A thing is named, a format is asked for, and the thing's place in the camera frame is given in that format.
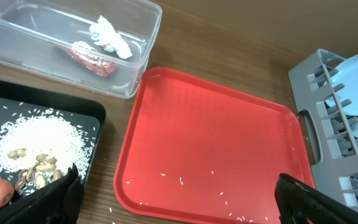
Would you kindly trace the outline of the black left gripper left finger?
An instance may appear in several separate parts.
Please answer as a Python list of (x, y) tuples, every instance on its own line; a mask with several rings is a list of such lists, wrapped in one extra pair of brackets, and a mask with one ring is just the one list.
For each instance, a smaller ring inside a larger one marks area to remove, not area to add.
[(0, 209), (0, 224), (75, 224), (84, 191), (73, 164), (62, 178)]

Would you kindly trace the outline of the rice and food waste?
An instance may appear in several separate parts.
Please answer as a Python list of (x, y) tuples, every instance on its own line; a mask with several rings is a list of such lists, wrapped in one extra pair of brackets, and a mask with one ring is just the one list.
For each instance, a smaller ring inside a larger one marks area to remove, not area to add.
[(45, 155), (56, 162), (40, 171), (47, 181), (73, 164), (85, 180), (100, 127), (91, 116), (0, 98), (0, 179), (15, 184), (22, 170), (37, 174), (36, 157)]

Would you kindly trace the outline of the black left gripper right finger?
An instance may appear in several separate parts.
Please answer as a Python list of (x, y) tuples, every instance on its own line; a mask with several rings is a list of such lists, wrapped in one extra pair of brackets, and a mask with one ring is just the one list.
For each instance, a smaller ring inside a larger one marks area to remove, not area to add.
[(358, 212), (281, 173), (275, 187), (281, 224), (358, 224)]

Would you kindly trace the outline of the red foil wrapper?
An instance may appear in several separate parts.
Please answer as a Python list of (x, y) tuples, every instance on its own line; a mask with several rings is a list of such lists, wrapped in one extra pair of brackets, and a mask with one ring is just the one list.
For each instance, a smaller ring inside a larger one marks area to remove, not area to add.
[(117, 69), (114, 63), (87, 52), (87, 50), (98, 51), (86, 42), (76, 41), (72, 47), (61, 47), (61, 49), (72, 59), (101, 77), (108, 77)]

